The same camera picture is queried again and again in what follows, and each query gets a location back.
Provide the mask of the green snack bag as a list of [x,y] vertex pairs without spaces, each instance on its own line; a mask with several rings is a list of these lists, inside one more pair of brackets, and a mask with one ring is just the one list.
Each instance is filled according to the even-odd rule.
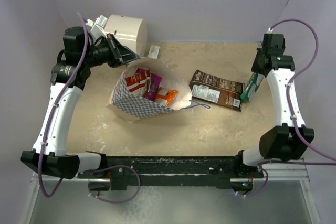
[[255,95],[257,90],[259,89],[259,86],[261,82],[264,79],[264,75],[253,73],[242,93],[240,96],[240,101],[242,103],[249,103],[251,98]]

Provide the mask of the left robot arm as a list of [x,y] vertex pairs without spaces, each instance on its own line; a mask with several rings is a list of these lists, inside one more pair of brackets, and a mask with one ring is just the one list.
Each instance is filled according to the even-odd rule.
[[111,68],[135,61],[139,56],[120,44],[113,34],[96,41],[83,27],[66,29],[64,48],[51,71],[50,99],[40,134],[21,162],[40,175],[72,179],[90,170],[96,178],[108,172],[102,154],[67,154],[68,131],[76,104],[84,90],[91,68],[107,64]]

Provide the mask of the red doritos bag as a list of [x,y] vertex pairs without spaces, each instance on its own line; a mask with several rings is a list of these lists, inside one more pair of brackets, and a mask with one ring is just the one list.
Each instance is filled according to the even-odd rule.
[[131,94],[143,97],[147,94],[151,85],[150,70],[136,72],[134,75],[126,77],[125,81]]

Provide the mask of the brown kettle chips bag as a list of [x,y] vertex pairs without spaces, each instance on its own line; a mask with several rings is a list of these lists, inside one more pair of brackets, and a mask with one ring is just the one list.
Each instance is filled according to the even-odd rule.
[[189,83],[192,97],[240,112],[245,85],[196,70]]

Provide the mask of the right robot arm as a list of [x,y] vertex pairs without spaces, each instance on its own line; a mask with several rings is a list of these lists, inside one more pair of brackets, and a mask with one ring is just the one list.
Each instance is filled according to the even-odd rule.
[[267,32],[252,65],[252,72],[258,79],[266,79],[275,109],[275,126],[260,137],[259,144],[240,152],[242,159],[234,164],[234,173],[246,177],[252,166],[278,159],[281,161],[298,160],[308,143],[314,139],[314,130],[306,127],[300,113],[294,82],[295,64],[292,56],[286,56],[283,34]]

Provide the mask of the blue checkered paper bag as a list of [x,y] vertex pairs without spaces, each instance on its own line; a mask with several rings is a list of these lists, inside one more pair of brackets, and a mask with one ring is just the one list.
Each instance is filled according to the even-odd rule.
[[107,108],[132,123],[158,115],[209,105],[192,100],[187,82],[159,59],[144,57],[122,72]]

